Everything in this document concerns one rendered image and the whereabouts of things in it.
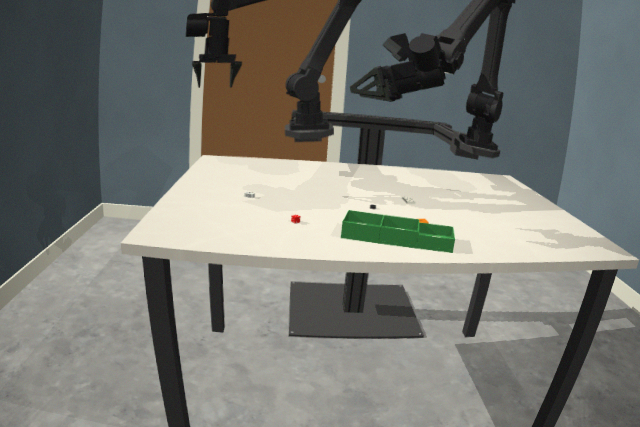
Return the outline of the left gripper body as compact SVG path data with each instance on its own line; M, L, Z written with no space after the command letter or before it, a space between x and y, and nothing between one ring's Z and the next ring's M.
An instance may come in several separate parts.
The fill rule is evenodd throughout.
M419 79L418 74L416 74L417 76L415 77L410 77L410 78L405 78L405 79L395 81L391 66L384 66L384 67L378 66L378 71L379 71L381 84L383 88L386 87L384 79L388 79L389 87L393 86L392 84L394 84L394 87L390 87L388 90L389 99L392 101L402 98L402 94L404 93L422 90L421 83L416 82L416 79ZM397 95L397 93L401 97Z

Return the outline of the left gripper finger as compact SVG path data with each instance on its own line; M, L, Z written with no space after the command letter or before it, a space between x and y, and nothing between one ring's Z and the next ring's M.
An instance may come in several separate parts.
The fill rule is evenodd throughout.
M357 89L357 87L359 85L361 85L362 83L367 81L372 76L374 76L374 79L375 79L376 91ZM350 86L350 91L351 91L351 93L370 95L370 96L377 96L377 97L385 98L385 92L384 92L384 88L382 87L382 84L381 84L381 79L380 79L378 67L374 67L371 71L369 71L361 79L359 79L357 82L355 82L353 85L351 85Z
M388 95L388 93L387 93L387 91L389 90L389 86L388 86L388 79L384 79L384 80L385 80L385 84L386 84L386 87L384 87L384 91L385 91L385 95L386 95L386 97L385 97L385 98L383 98L383 97L376 97L376 96L369 96L369 95L361 95L361 94L359 94L359 95L360 95L360 97L367 97L367 98L373 98L373 99L379 99L379 100L384 100L384 101L390 101L390 102L392 102L392 100L390 100L390 99L389 99L389 95ZM373 81L373 82L371 82L370 84L368 84L368 85L366 85L365 87L363 87L363 88L362 88L362 90L369 90L370 88L374 87L375 85L376 85L376 84L375 84L375 80L374 80L374 81Z

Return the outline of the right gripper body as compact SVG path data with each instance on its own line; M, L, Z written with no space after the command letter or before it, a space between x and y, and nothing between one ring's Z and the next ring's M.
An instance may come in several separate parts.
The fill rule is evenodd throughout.
M192 61L192 63L216 63L216 60L217 63L242 63L242 61L235 61L236 54L227 54L227 45L228 36L221 36L221 39L218 39L218 36L209 36L209 55L199 54L199 61Z

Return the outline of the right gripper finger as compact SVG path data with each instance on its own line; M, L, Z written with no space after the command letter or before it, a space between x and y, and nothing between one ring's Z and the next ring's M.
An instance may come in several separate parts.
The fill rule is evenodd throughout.
M195 71L196 77L197 77L197 73L198 73L197 82L198 82L198 87L200 87L202 63L192 63L192 66L193 66L193 69ZM195 70L195 66L196 66L196 70Z
M230 87L232 87L234 79L235 79L239 69L241 68L241 66L242 66L242 63L231 63L230 64ZM233 69L234 69L234 74L233 74Z

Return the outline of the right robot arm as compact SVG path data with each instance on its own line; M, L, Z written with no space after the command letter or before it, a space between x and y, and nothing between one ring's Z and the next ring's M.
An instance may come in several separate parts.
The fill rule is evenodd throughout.
M262 1L266 0L212 0L213 13L188 15L186 37L205 37L208 33L208 24L210 24L209 36L218 36L218 39L221 39L221 36L228 36L229 20L225 17L228 16L228 11ZM338 0L297 73L291 74L287 78L286 90L288 92L286 94L300 99L297 102L296 120L290 120L290 130L329 129L329 122L327 119L322 119L322 110L320 103L318 103L320 102L318 80L330 53L361 1ZM306 73L307 70L308 73Z

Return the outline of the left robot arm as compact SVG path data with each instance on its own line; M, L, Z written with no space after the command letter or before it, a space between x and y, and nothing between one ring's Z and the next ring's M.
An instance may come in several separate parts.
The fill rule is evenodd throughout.
M503 92L498 91L498 73L507 18L512 2L515 1L472 0L457 19L439 35L421 33L409 43L406 34L403 33L391 36L383 43L399 62L409 59L409 62L391 65L395 81L418 74L419 79L416 79L416 82L421 83L422 89L443 86L445 72L454 74L460 69L464 61L463 53L466 52L469 41L490 14L480 78L477 84L471 85L466 103L467 113L475 115L476 118L473 118L467 134L459 134L459 139L467 145L495 151L498 149L498 145L492 141L491 130L502 111ZM417 72L415 67L418 69Z

